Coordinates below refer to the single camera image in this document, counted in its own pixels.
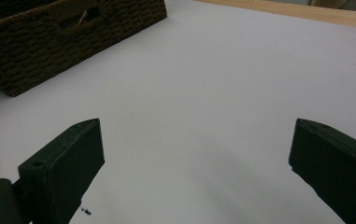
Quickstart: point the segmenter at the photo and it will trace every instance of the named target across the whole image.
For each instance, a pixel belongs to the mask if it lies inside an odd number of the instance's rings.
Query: woven wicker texture
[[[165,17],[164,0],[0,0],[0,90],[17,96]]]

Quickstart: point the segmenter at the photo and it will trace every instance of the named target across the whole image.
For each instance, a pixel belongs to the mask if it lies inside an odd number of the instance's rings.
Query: white tabletop
[[[356,138],[356,28],[167,0],[168,18],[16,97],[0,175],[101,120],[106,164],[71,223],[343,223],[288,164],[297,118]]]

